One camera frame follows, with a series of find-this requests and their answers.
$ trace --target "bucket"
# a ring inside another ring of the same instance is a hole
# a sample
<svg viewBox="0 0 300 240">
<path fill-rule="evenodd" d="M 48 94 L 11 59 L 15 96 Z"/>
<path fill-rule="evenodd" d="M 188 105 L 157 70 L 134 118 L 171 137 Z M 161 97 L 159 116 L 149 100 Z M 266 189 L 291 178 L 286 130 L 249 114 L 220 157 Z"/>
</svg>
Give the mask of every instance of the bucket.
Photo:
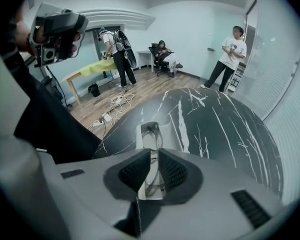
<svg viewBox="0 0 300 240">
<path fill-rule="evenodd" d="M 98 85 L 95 82 L 88 87 L 88 92 L 92 93 L 93 97 L 98 97 L 100 95 Z"/>
</svg>

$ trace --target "person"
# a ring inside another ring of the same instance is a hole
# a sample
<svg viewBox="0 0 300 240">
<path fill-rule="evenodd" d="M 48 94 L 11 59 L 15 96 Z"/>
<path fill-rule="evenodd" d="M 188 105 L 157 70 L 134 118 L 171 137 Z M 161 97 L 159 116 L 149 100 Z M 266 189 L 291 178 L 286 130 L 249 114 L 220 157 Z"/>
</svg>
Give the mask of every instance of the person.
<svg viewBox="0 0 300 240">
<path fill-rule="evenodd" d="M 232 30 L 232 37 L 227 37 L 222 43 L 222 50 L 224 54 L 216 63 L 214 70 L 204 84 L 201 84 L 202 88 L 210 88 L 217 80 L 218 76 L 224 71 L 222 82 L 219 87 L 220 92 L 224 92 L 225 86 L 237 69 L 240 59 L 243 59 L 247 55 L 247 45 L 241 40 L 241 36 L 244 34 L 244 30 L 240 26 L 234 26 Z"/>
<path fill-rule="evenodd" d="M 114 41 L 114 33 L 106 30 L 102 27 L 98 33 L 99 39 L 105 43 L 106 51 L 103 55 L 103 59 L 106 60 L 110 54 L 113 56 L 114 63 L 118 69 L 121 84 L 119 87 L 125 87 L 127 85 L 126 75 L 130 80 L 130 85 L 136 85 L 137 81 L 135 74 L 132 71 L 128 60 L 125 58 L 124 51 L 118 51 Z"/>
<path fill-rule="evenodd" d="M 184 66 L 180 64 L 177 60 L 176 54 L 172 52 L 170 49 L 166 48 L 166 43 L 163 40 L 160 40 L 158 43 L 158 47 L 154 52 L 155 56 L 158 58 L 159 64 L 160 62 L 168 62 L 168 68 L 170 70 L 169 77 L 174 78 L 177 69 L 182 69 Z"/>
<path fill-rule="evenodd" d="M 35 34 L 35 42 L 43 43 L 43 34 L 41 27 Z M 8 24 L 3 24 L 0 29 L 0 55 L 15 81 L 30 98 L 14 135 L 30 142 L 35 148 L 47 150 L 57 164 L 92 159 L 101 140 L 81 125 L 29 73 L 19 53 L 36 53 L 29 46 L 29 36 L 30 29 L 23 21 L 21 10 L 14 13 Z"/>
</svg>

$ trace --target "wooden floor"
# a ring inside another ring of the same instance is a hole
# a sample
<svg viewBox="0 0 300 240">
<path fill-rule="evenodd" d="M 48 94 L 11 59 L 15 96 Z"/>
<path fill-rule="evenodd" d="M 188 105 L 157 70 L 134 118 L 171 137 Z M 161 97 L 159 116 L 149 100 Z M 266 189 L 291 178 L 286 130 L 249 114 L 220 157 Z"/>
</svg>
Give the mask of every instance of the wooden floor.
<svg viewBox="0 0 300 240">
<path fill-rule="evenodd" d="M 137 85 L 129 85 L 127 94 L 134 94 L 134 98 L 131 101 L 131 107 L 127 110 L 131 110 L 139 103 L 163 93 L 165 91 L 177 89 L 177 88 L 200 88 L 203 84 L 202 80 L 183 75 L 180 73 L 175 74 L 174 78 L 168 77 L 167 74 L 157 76 L 156 73 L 151 73 L 150 68 L 142 68 L 134 72 L 137 80 Z M 91 93 L 86 94 L 81 98 L 81 105 L 76 102 L 72 104 L 70 113 L 77 119 L 84 127 L 88 128 L 95 120 L 102 117 L 102 114 L 109 111 L 111 108 L 111 98 L 119 95 L 122 91 L 121 88 L 116 87 L 115 83 L 107 83 L 99 87 L 101 95 L 93 97 Z M 127 109 L 130 105 L 124 104 L 123 109 Z M 116 115 L 116 111 L 111 112 L 111 116 Z M 111 124 L 106 123 L 106 129 L 104 125 L 99 127 L 93 127 L 90 130 L 98 136 L 100 139 L 111 129 Z"/>
</svg>

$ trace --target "black marble table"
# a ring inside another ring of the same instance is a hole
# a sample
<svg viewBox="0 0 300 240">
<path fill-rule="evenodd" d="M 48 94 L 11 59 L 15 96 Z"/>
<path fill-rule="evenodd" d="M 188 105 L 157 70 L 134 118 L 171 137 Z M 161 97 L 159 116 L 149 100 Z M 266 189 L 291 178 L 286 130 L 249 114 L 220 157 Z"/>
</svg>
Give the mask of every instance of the black marble table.
<svg viewBox="0 0 300 240">
<path fill-rule="evenodd" d="M 169 90 L 137 105 L 111 128 L 95 157 L 134 150 L 137 126 L 149 121 L 172 121 L 184 152 L 235 167 L 281 198 L 282 163 L 271 133 L 247 106 L 212 89 Z"/>
</svg>

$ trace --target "ceiling molding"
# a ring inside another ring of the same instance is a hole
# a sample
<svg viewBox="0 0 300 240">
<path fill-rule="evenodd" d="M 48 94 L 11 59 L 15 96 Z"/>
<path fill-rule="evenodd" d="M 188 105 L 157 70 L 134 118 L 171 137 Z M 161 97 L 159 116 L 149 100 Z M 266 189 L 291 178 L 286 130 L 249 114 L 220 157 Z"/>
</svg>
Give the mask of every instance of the ceiling molding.
<svg viewBox="0 0 300 240">
<path fill-rule="evenodd" d="M 117 8 L 90 9 L 80 11 L 79 13 L 88 18 L 87 29 L 124 25 L 130 29 L 146 30 L 156 19 L 143 12 Z"/>
</svg>

